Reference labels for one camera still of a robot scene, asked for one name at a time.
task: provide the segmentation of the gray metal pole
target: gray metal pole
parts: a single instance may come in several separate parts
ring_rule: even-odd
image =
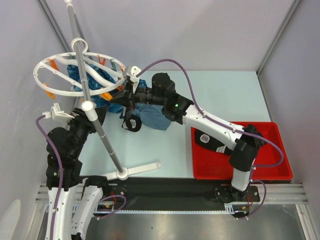
[[[80,35],[78,33],[74,8],[72,6],[68,6],[67,9],[68,9],[69,19],[70,19],[70,24],[71,24],[72,37],[74,39],[79,38]],[[86,67],[85,67],[85,61],[84,61],[84,56],[82,53],[80,42],[77,41],[74,44],[73,48],[75,51],[75,58],[78,62],[78,69],[79,69],[79,75],[80,75],[81,84],[82,84],[83,98],[85,101],[91,101],[89,83],[88,83],[87,72],[86,72]]]
[[[69,13],[72,36],[74,39],[79,38],[80,34],[78,32],[74,8],[72,6],[68,6],[67,9],[68,9],[68,13]],[[78,63],[79,75],[80,75],[81,84],[82,84],[83,98],[85,101],[91,101],[89,83],[88,83],[87,72],[86,72],[86,67],[85,67],[85,61],[84,61],[84,56],[83,56],[81,47],[82,46],[79,41],[74,43],[73,48],[75,51],[75,58]],[[103,145],[105,146],[106,150],[108,151],[114,165],[118,169],[119,173],[123,174],[124,170],[121,167],[118,156],[115,153],[113,147],[111,146],[111,143],[110,143],[109,139],[107,138],[107,135],[106,135],[103,127],[101,126],[101,123],[97,119],[97,120],[92,121],[92,124],[93,124],[96,132],[99,134],[99,137],[100,137]]]
[[[120,161],[118,159],[117,154],[115,153],[113,147],[111,146],[111,143],[109,141],[109,139],[106,136],[106,133],[104,131],[104,129],[102,128],[99,120],[95,120],[92,122],[93,126],[95,127],[96,132],[99,134],[99,137],[103,143],[103,145],[105,146],[106,150],[109,153],[110,158],[112,159],[114,165],[116,166],[116,168],[118,169],[119,173],[123,173],[124,170],[121,167]]]

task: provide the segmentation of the clothespin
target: clothespin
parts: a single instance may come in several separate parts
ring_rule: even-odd
[[[55,99],[56,96],[52,93],[52,92],[49,92],[49,91],[46,91],[44,90],[46,94],[48,94],[48,96],[51,98],[51,99]]]
[[[111,96],[110,93],[105,92],[105,93],[101,93],[100,97],[102,97],[104,100],[110,101],[113,97]]]
[[[101,64],[101,65],[105,65],[106,64],[106,59],[104,58],[102,61],[101,61],[101,58],[100,58],[100,56],[98,55],[98,61],[99,61],[99,63]]]
[[[55,60],[52,60],[52,59],[48,59],[48,60],[50,61],[51,67],[60,72]]]
[[[112,70],[116,72],[117,71],[117,67],[116,67],[115,62],[112,59],[110,59],[110,63],[111,63],[111,66],[112,66]]]

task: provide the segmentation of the gray wall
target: gray wall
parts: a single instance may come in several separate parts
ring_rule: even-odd
[[[320,223],[320,1],[304,0],[261,75],[294,179]]]
[[[66,5],[47,0],[72,40]],[[144,68],[172,58],[187,70],[255,71],[293,0],[77,0],[90,50]],[[178,69],[162,63],[155,70]]]
[[[1,1],[0,33],[0,219],[10,204],[20,199],[20,219],[13,239],[21,240],[30,226],[32,203],[39,184],[45,181],[47,167],[46,141],[35,120],[53,104],[36,85],[33,69],[62,49],[35,0]],[[51,75],[39,76],[53,84]],[[57,85],[66,89],[61,83]],[[57,100],[71,110],[73,99]],[[57,126],[50,119],[41,123],[47,132]]]

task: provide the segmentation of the metal frame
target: metal frame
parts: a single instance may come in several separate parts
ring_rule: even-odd
[[[310,205],[296,204],[296,209],[300,218],[302,229],[306,240],[318,240],[320,234],[315,225]]]
[[[297,8],[298,8],[298,6],[299,6],[301,1],[302,0],[294,0],[293,3],[291,4],[288,12],[286,13],[286,16],[284,17],[284,19],[283,19],[283,21],[282,21],[282,23],[281,23],[281,25],[280,25],[280,27],[279,27],[279,29],[277,31],[277,33],[275,34],[274,39],[272,40],[272,43],[271,43],[269,49],[267,50],[264,58],[262,59],[262,62],[260,63],[260,66],[259,66],[259,68],[257,70],[257,76],[258,77],[260,76],[261,72],[265,68],[269,58],[271,57],[271,55],[274,52],[276,46],[278,45],[278,42],[279,42],[280,38],[283,36],[283,34],[284,34],[284,32],[285,32],[290,20],[294,16],[294,14],[295,14],[295,12],[296,12],[296,10],[297,10]]]
[[[45,19],[47,20],[48,24],[50,25],[53,34],[56,36],[59,44],[61,45],[62,49],[65,52],[71,52],[71,48],[69,46],[69,44],[66,41],[65,36],[63,35],[62,31],[60,30],[57,21],[55,19],[55,17],[53,16],[48,4],[46,0],[36,0],[36,2],[38,3]]]
[[[258,187],[258,192],[262,196],[264,194],[264,188],[260,184],[253,184]],[[78,184],[75,190],[74,203],[72,211],[75,213],[79,208],[81,201],[83,184]],[[308,199],[304,190],[303,185],[300,184],[266,184],[266,205],[296,205],[296,209],[299,214],[300,222],[307,240],[319,240],[320,235],[312,217],[312,212],[308,203]],[[35,213],[33,216],[33,222],[30,227],[28,240],[37,239],[40,227],[44,218],[45,212],[48,209],[48,188],[43,183],[39,187],[39,191],[35,200]],[[102,204],[111,204],[112,202],[103,202]],[[231,202],[225,204],[225,210],[223,211],[133,211],[133,210],[120,210],[116,214],[208,214],[208,215],[219,215],[219,214],[231,214],[233,213],[232,205],[242,204],[238,202]]]

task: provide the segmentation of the white bracket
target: white bracket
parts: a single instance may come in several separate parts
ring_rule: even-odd
[[[141,69],[137,66],[127,66],[123,72],[123,77],[130,77],[130,81],[133,83],[133,93],[136,92],[136,89],[139,85],[140,77],[137,77],[137,74],[141,72]]]
[[[50,118],[57,122],[67,123],[71,119],[74,119],[74,116],[71,116],[68,113],[65,113],[65,111],[62,111],[60,108],[60,105],[58,102],[55,102],[53,106],[51,107],[51,112],[43,112],[43,115],[45,115],[45,118]]]

